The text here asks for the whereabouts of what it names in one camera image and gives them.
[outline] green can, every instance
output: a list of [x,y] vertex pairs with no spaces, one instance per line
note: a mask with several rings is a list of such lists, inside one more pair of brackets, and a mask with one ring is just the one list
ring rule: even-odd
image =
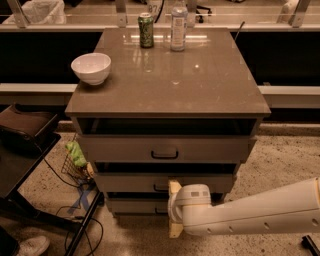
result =
[[140,29],[140,46],[142,48],[153,47],[153,17],[148,12],[143,12],[138,18]]

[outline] drawer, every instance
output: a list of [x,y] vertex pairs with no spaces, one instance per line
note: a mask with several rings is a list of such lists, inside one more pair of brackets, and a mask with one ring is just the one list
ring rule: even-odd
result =
[[168,181],[175,178],[182,186],[190,184],[205,184],[210,193],[229,193],[234,185],[231,174],[121,174],[110,175],[107,173],[95,173],[94,180],[101,192],[167,192]]
[[79,137],[90,162],[243,163],[254,137]]
[[168,215],[168,199],[107,199],[106,205],[113,215]]

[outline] speckled floor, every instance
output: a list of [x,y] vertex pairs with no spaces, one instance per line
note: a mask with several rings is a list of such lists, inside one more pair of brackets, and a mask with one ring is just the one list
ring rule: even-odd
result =
[[[47,156],[47,161],[61,173],[66,156],[65,144],[72,140],[72,130],[57,130],[61,140]],[[238,180],[225,201],[295,183],[320,175],[320,125],[262,124],[258,141],[247,161],[239,170]],[[37,208],[59,216],[81,215],[77,206],[78,191],[63,183],[42,162],[20,188],[20,192]],[[92,191],[86,198],[90,200]],[[307,234],[234,235],[194,237],[182,233],[177,239],[168,238],[166,216],[121,216],[114,218],[107,207],[99,206],[94,219],[103,225],[102,242],[91,255],[98,256],[205,256],[205,255],[311,255],[302,248],[301,238]],[[0,218],[0,225],[18,240],[44,234],[51,240],[47,255],[64,255],[67,232],[46,226],[31,226]],[[87,228],[94,248],[102,235],[95,221]],[[308,234],[320,247],[320,234]],[[90,255],[88,238],[84,235],[74,255]]]

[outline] cabinet top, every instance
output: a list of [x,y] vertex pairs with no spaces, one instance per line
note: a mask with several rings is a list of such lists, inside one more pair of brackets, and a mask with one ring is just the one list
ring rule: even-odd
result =
[[95,52],[111,73],[96,87],[79,83],[66,114],[76,117],[264,117],[270,114],[230,32],[188,28],[186,49],[170,51],[170,28],[154,28],[144,49],[138,28],[107,28]]

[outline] white shoe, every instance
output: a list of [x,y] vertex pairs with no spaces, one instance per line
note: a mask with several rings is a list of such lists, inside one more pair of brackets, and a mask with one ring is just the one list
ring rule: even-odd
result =
[[19,244],[17,256],[39,256],[48,249],[49,245],[50,241],[45,236],[27,239]]

